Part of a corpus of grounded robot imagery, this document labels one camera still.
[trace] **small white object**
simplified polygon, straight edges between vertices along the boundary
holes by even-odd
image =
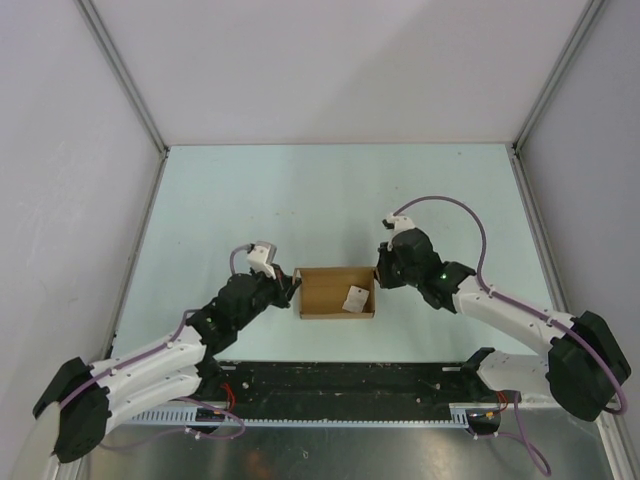
[[[276,256],[277,247],[268,242],[256,242],[253,249],[247,255],[249,266],[256,272],[264,272],[269,278],[276,278],[276,271],[271,266]]]
[[[413,230],[414,228],[416,228],[416,225],[415,223],[413,223],[413,220],[411,220],[409,217],[405,215],[396,216],[390,213],[389,215],[387,215],[387,218],[385,218],[385,220],[388,223],[393,224],[393,233],[391,234],[391,240],[389,240],[389,243],[387,244],[387,249],[389,251],[393,249],[393,238],[396,235],[398,235],[401,232],[405,232],[407,230]]]
[[[342,309],[351,313],[362,313],[365,303],[369,298],[369,290],[351,286],[347,299],[342,305]]]

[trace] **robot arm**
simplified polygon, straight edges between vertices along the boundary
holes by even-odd
[[[37,418],[49,404],[60,403],[54,449],[59,460],[86,455],[118,425],[152,407],[217,392],[224,374],[214,355],[268,306],[288,308],[300,285],[271,263],[274,255],[274,245],[253,245],[251,273],[232,275],[207,305],[185,312],[173,334],[126,357],[90,365],[74,358],[62,365],[33,409]]]
[[[593,421],[607,410],[614,386],[583,343],[604,360],[620,385],[631,369],[604,319],[591,312],[576,318],[543,310],[501,294],[500,289],[484,284],[472,268],[443,262],[429,237],[410,218],[390,215],[383,224],[393,232],[391,241],[378,249],[377,276],[382,288],[415,287],[433,308],[481,320],[538,354],[512,355],[483,348],[464,368],[476,371],[495,391],[552,396],[583,420]],[[576,336],[584,342],[576,341]]]

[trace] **cardboard box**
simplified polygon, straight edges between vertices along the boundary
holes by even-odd
[[[302,279],[300,318],[373,318],[376,310],[374,274],[373,267],[297,269],[296,275]],[[369,291],[362,313],[342,309],[351,286]]]

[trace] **light blue table surface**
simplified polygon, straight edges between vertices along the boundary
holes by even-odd
[[[117,330],[121,355],[176,328],[229,277],[229,252],[256,240],[295,267],[375,265],[388,239],[381,220],[422,195],[448,195],[480,215],[489,241],[485,276],[550,305],[504,145],[174,147],[167,160]],[[480,236],[461,209],[428,202],[408,211],[443,259],[475,268]],[[236,260],[247,271],[243,255]],[[463,361],[480,347],[529,353],[480,321],[431,309],[406,287],[376,291],[369,320],[301,320],[269,308],[221,359]]]

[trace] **white wall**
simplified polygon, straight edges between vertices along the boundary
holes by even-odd
[[[635,373],[640,447],[640,2],[612,1],[524,150],[575,311],[609,322]]]
[[[587,0],[96,0],[170,144],[515,138]]]
[[[159,157],[71,0],[0,4],[0,478],[98,354]]]

